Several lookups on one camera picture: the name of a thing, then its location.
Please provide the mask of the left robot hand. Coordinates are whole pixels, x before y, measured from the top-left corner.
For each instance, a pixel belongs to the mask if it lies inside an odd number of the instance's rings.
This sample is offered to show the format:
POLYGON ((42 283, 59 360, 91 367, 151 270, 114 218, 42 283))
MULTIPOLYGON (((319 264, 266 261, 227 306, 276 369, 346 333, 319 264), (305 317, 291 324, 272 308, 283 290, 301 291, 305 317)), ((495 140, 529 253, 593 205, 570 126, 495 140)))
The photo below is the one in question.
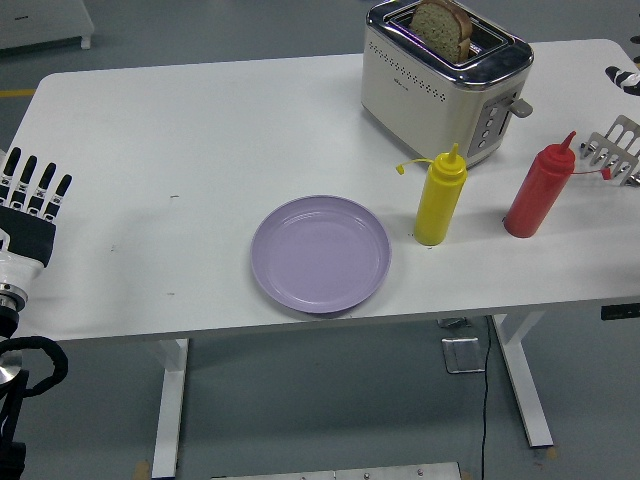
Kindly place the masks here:
POLYGON ((54 248, 56 220, 71 186, 65 174, 51 187, 57 165, 49 163, 35 180, 38 159, 21 161, 13 148, 1 170, 1 302, 16 310, 28 301, 34 279, 48 266, 54 248))

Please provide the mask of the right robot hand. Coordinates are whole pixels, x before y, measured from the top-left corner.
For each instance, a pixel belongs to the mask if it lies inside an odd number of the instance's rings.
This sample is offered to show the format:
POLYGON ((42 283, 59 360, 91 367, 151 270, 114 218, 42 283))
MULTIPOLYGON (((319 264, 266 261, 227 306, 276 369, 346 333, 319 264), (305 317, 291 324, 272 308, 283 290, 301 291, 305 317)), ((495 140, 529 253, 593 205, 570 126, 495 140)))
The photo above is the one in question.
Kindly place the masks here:
POLYGON ((605 74, 614 85, 625 93, 633 96, 640 95, 639 72, 631 72, 616 66, 609 66, 605 69, 605 74))

